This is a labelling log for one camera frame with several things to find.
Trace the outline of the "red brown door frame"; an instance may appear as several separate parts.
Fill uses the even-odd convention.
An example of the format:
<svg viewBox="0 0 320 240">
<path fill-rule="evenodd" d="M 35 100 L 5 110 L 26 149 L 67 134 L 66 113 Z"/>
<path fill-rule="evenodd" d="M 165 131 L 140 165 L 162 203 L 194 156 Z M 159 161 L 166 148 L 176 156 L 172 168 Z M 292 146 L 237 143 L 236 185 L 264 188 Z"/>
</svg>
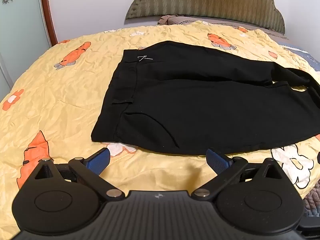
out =
<svg viewBox="0 0 320 240">
<path fill-rule="evenodd" d="M 49 0 L 39 0 L 42 12 L 44 29 L 50 46 L 58 44 L 56 32 L 53 25 L 52 14 L 50 10 Z"/>
</svg>

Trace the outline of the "blue patterned bed sheet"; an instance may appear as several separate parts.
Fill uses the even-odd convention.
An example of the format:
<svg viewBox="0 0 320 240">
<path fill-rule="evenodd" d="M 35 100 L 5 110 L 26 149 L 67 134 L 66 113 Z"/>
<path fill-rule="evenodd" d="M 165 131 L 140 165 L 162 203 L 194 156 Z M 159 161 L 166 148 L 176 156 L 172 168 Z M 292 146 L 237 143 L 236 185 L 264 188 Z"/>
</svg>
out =
<svg viewBox="0 0 320 240">
<path fill-rule="evenodd" d="M 316 71 L 320 71 L 320 64 L 319 61 L 317 61 L 309 52 L 307 52 L 306 50 L 300 48 L 299 46 L 296 46 L 294 44 L 291 44 L 289 42 L 289 40 L 279 40 L 277 41 L 277 43 L 279 45 L 281 45 L 283 48 L 293 52 L 294 54 L 299 55 L 300 57 L 302 57 L 303 59 L 305 59 L 308 64 L 310 64 L 310 66 L 316 70 Z"/>
</svg>

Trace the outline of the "olive green padded headboard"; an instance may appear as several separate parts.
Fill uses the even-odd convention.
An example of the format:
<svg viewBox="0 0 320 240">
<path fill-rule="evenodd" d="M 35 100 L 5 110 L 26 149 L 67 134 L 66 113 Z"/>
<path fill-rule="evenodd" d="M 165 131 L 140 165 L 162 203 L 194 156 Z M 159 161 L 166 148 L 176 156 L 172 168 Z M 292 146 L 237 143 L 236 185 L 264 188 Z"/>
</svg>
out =
<svg viewBox="0 0 320 240">
<path fill-rule="evenodd" d="M 285 33 L 285 22 L 274 0 L 134 0 L 126 19 L 187 15 L 234 20 Z"/>
</svg>

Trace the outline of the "frosted floral glass door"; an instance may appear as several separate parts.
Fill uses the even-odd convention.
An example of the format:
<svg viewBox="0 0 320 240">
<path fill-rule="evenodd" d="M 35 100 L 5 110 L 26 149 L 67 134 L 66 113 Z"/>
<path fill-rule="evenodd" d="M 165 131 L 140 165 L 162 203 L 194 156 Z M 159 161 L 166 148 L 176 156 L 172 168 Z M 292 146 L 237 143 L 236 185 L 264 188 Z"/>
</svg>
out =
<svg viewBox="0 0 320 240">
<path fill-rule="evenodd" d="M 1 0 L 1 99 L 51 44 L 40 0 Z"/>
</svg>

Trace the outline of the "yellow carrot print quilt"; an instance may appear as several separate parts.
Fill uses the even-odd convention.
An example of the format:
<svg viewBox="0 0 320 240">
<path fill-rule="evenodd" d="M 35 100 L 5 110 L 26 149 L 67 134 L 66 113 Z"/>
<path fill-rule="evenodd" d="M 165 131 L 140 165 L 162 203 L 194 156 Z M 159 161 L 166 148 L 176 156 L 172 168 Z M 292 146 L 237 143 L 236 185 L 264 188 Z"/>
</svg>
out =
<svg viewBox="0 0 320 240">
<path fill-rule="evenodd" d="M 220 37 L 235 49 L 213 46 Z M 205 157 L 134 150 L 119 144 L 93 143 L 98 118 L 111 77 L 125 49 L 143 49 L 162 41 L 214 48 L 250 60 L 274 61 L 311 74 L 319 71 L 302 57 L 271 40 L 266 31 L 238 29 L 196 21 L 188 25 L 158 25 L 108 30 L 64 40 L 46 51 L 23 73 L 1 102 L 1 239 L 19 229 L 11 211 L 18 190 L 42 157 L 55 164 L 87 158 L 102 147 L 111 163 L 101 177 L 125 193 L 129 190 L 188 190 L 216 176 Z M 56 70 L 55 63 L 85 45 L 74 65 Z"/>
</svg>

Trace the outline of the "striped fleece blanket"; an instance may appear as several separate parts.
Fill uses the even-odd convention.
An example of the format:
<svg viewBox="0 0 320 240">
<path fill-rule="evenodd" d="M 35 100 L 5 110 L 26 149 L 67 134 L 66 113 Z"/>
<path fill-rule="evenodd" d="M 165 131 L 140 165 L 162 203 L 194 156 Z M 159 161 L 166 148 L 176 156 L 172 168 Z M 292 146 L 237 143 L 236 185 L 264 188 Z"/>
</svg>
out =
<svg viewBox="0 0 320 240">
<path fill-rule="evenodd" d="M 304 216 L 319 217 L 320 213 L 320 185 L 319 181 L 315 184 L 312 190 L 303 199 Z"/>
</svg>

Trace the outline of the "brown striped pillow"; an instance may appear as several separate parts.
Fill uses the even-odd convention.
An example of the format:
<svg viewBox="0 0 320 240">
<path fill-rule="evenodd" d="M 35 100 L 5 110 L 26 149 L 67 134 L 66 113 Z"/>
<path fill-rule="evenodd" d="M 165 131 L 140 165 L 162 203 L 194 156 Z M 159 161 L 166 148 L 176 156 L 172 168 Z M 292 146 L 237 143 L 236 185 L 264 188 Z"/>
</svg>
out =
<svg viewBox="0 0 320 240">
<path fill-rule="evenodd" d="M 160 18 L 160 20 L 158 21 L 158 24 L 159 25 L 173 25 L 173 24 L 184 25 L 184 24 L 190 24 L 196 21 L 203 21 L 205 24 L 227 25 L 233 28 L 244 27 L 247 30 L 260 29 L 265 33 L 267 33 L 268 35 L 287 39 L 287 37 L 284 34 L 271 29 L 259 27 L 249 23 L 219 19 L 219 18 L 200 18 L 200 17 L 187 17 L 187 16 L 178 16 L 178 15 L 164 15 Z"/>
</svg>

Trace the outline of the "black pants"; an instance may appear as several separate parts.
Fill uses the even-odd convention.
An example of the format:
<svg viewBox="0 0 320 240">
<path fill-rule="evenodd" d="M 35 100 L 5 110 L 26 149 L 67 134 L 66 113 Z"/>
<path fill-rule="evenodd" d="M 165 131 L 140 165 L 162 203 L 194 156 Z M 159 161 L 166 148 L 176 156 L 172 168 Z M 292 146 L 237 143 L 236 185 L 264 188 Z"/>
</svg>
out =
<svg viewBox="0 0 320 240">
<path fill-rule="evenodd" d="M 125 50 L 94 142 L 170 154 L 252 152 L 319 134 L 319 84 L 307 72 L 165 41 Z"/>
</svg>

